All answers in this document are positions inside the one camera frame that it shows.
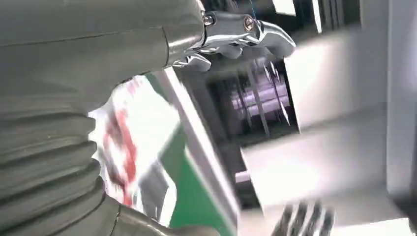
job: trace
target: gray surface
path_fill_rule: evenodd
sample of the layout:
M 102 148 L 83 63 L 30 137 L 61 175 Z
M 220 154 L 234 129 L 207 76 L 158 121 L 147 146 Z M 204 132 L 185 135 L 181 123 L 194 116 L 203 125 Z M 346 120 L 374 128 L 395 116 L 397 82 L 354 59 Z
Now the gray surface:
M 413 211 L 414 217 L 417 124 L 416 14 L 416 1 L 390 1 L 387 187 L 402 209 L 408 213 Z

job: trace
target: blurred object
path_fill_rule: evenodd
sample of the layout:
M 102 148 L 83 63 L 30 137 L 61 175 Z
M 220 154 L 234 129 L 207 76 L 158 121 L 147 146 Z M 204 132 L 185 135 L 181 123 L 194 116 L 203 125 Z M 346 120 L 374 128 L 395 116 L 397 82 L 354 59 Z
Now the blurred object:
M 89 116 L 96 120 L 89 138 L 97 143 L 93 158 L 107 194 L 168 226 L 176 187 L 158 159 L 179 126 L 176 110 L 145 76 L 135 76 Z
M 271 236 L 313 236 L 316 232 L 319 236 L 329 236 L 333 227 L 333 212 L 325 210 L 319 202 L 313 205 L 311 214 L 307 214 L 307 210 L 308 205 L 304 202 L 296 206 L 286 205 Z

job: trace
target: green panel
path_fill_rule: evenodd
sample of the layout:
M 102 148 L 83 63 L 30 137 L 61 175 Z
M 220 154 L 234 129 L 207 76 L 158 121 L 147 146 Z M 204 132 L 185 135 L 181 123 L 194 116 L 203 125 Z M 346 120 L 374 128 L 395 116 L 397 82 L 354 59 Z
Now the green panel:
M 147 78 L 153 89 L 165 99 L 158 81 L 153 75 Z M 186 135 L 180 128 L 161 157 L 165 170 L 177 186 L 177 204 L 170 227 L 206 225 L 219 231 L 222 236 L 232 234 L 185 157 Z
M 177 204 L 171 228 L 206 225 L 217 229 L 222 236 L 232 235 L 185 157 L 182 159 L 179 179 L 175 182 Z

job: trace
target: robotic arm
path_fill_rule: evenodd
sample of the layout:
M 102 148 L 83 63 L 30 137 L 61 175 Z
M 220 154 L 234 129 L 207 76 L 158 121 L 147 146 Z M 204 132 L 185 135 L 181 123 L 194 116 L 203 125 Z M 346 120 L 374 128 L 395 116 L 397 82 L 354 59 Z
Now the robotic arm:
M 0 22 L 0 235 L 218 235 L 167 229 L 108 197 L 86 113 L 133 75 L 208 70 L 206 54 L 289 56 L 295 45 L 280 27 L 202 14 L 194 0 L 3 0 Z

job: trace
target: metal rod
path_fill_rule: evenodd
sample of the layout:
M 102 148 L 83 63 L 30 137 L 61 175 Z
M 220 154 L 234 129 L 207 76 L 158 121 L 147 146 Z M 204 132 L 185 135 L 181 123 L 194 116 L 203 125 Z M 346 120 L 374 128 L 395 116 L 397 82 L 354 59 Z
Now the metal rod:
M 259 115 L 261 116 L 262 126 L 264 127 L 265 134 L 269 138 L 271 136 L 271 134 L 269 132 L 267 119 L 265 118 L 264 108 L 262 107 L 262 103 L 261 103 L 261 100 L 259 98 L 259 93 L 258 93 L 258 90 L 256 89 L 256 82 L 255 82 L 255 78 L 253 77 L 253 73 L 252 73 L 251 68 L 252 67 L 249 66 L 248 70 L 247 70 L 250 86 L 252 88 L 253 95 L 255 97 L 256 105 L 258 105 L 258 110 L 259 110 Z
M 237 84 L 238 84 L 238 95 L 239 95 L 239 99 L 240 99 L 240 102 L 242 103 L 243 109 L 245 110 L 248 125 L 249 125 L 250 129 L 252 129 L 252 119 L 251 119 L 251 116 L 250 116 L 250 113 L 249 113 L 249 109 L 246 106 L 245 100 L 243 99 L 243 95 L 242 95 L 243 88 L 240 86 L 240 78 L 239 78 L 239 75 L 236 78 L 236 81 L 237 81 Z
M 265 72 L 266 73 L 269 73 L 269 71 L 266 68 L 266 66 L 264 66 L 264 67 L 265 67 Z M 279 99 L 278 90 L 276 89 L 275 76 L 271 78 L 271 81 L 272 81 L 272 84 L 273 84 L 273 87 L 274 87 L 276 99 L 278 100 L 278 108 L 279 108 L 279 110 L 278 110 L 278 120 L 281 123 L 281 117 L 279 116 L 279 111 L 282 110 L 282 107 L 281 107 L 281 100 Z

